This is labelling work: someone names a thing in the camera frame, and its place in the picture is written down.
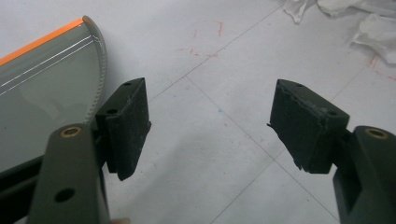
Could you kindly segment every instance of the metal rivet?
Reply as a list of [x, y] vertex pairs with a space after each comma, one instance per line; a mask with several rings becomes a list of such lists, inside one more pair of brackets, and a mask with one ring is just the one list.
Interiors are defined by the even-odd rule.
[[369, 134], [370, 136], [372, 136], [373, 138], [376, 138], [376, 139], [385, 140], [385, 139], [389, 138], [389, 135], [387, 133], [385, 133], [384, 131], [381, 131], [379, 129], [368, 128], [365, 131], [367, 134]]
[[68, 137], [74, 137], [76, 135], [79, 135], [82, 132], [82, 129], [80, 127], [70, 127], [66, 128], [61, 132], [61, 137], [68, 138]]

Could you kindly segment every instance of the orange edge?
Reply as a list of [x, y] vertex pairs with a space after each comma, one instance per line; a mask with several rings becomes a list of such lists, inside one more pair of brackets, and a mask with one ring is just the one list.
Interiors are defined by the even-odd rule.
[[62, 35], [64, 33], [66, 33], [67, 31], [81, 25], [82, 23], [84, 23], [84, 21], [82, 19], [77, 19], [75, 21], [72, 21], [70, 23], [68, 23], [66, 26], [59, 28], [58, 30], [47, 34], [39, 39], [37, 39], [36, 41], [26, 45], [25, 47], [21, 48], [21, 49], [17, 49], [14, 52], [8, 54], [7, 56], [5, 56], [4, 58], [0, 59], [0, 66], [5, 64], [5, 63], [9, 63], [10, 61], [20, 57], [22, 54], [35, 49], [37, 47], [39, 47], [40, 45], [43, 45], [47, 42], [49, 42], [51, 39], [55, 38], [56, 36]]

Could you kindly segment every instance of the orange tape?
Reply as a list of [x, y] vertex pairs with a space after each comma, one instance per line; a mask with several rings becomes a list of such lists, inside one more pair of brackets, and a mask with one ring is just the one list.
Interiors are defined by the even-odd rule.
[[84, 23], [84, 21], [82, 19], [77, 19], [77, 20], [70, 22], [66, 26], [59, 28], [58, 30], [56, 30], [48, 35], [45, 35], [45, 36], [37, 39], [36, 41], [26, 45], [25, 47], [23, 47], [21, 49], [17, 49], [16, 51], [8, 54], [4, 58], [1, 58], [0, 66], [20, 57], [22, 54], [24, 54], [32, 49], [35, 49], [35, 48], [39, 47], [40, 45], [43, 45], [43, 44], [49, 42], [51, 39], [55, 38], [56, 36], [62, 35], [64, 33], [66, 33], [67, 31], [81, 25], [82, 23]]

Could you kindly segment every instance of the white surface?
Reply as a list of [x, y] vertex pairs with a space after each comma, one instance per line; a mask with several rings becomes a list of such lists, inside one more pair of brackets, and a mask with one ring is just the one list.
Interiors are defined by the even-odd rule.
[[351, 116], [349, 130], [369, 124], [396, 133], [396, 67], [346, 44], [366, 13], [330, 19], [313, 6], [294, 25], [283, 4], [2, 1], [0, 55], [86, 14], [106, 40], [106, 96], [147, 78], [153, 127], [136, 173], [123, 182], [106, 174], [114, 218], [337, 223], [332, 176], [298, 171], [265, 126], [276, 80], [332, 100]]

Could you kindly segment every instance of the brass screw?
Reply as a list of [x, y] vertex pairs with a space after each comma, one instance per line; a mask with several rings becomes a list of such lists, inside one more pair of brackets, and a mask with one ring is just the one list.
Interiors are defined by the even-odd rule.
[[69, 138], [79, 135], [82, 132], [80, 127], [70, 127], [62, 130], [61, 137]]
[[367, 134], [369, 134], [370, 136], [372, 136], [373, 138], [376, 138], [376, 139], [385, 140], [385, 139], [389, 138], [389, 135], [387, 133], [385, 133], [384, 131], [381, 131], [379, 129], [368, 128], [365, 131]]

